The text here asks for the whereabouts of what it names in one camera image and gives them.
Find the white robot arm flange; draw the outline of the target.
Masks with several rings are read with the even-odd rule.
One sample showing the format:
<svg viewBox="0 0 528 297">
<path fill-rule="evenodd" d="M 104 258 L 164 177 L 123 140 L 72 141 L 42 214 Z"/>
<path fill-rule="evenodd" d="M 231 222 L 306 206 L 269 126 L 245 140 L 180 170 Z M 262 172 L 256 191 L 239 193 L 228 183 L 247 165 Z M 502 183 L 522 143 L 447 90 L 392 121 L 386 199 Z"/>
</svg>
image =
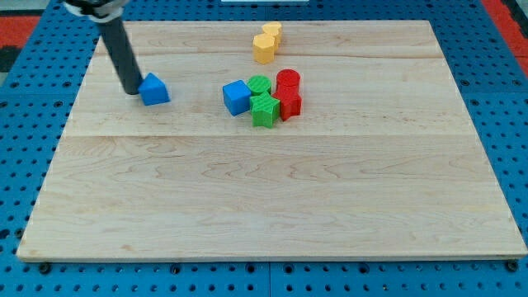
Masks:
<svg viewBox="0 0 528 297">
<path fill-rule="evenodd" d="M 130 0 L 63 0 L 68 12 L 76 17 L 88 17 L 106 23 L 120 17 Z"/>
</svg>

